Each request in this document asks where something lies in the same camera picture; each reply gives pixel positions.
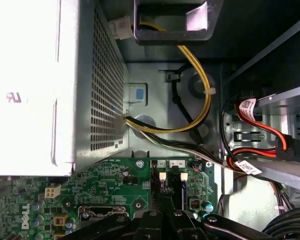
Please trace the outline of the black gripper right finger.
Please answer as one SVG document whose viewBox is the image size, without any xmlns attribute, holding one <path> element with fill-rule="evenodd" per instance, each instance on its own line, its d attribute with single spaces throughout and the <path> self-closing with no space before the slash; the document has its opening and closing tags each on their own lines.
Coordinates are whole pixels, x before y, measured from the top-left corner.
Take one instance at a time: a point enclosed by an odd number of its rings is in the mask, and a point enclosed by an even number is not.
<svg viewBox="0 0 300 240">
<path fill-rule="evenodd" d="M 273 240 L 274 237 L 222 217 L 209 214 L 201 222 L 190 212 L 176 208 L 174 193 L 168 192 L 168 224 L 178 240 Z"/>
</svg>

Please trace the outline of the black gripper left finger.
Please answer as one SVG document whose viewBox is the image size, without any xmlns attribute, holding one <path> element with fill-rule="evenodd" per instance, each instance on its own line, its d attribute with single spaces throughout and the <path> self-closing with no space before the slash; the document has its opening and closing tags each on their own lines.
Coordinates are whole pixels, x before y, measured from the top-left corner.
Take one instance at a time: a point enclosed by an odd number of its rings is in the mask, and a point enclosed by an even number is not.
<svg viewBox="0 0 300 240">
<path fill-rule="evenodd" d="M 62 237 L 63 240 L 160 240 L 164 222 L 163 202 L 169 192 L 159 193 L 155 209 L 142 211 L 130 219 L 116 213 Z"/>
</svg>

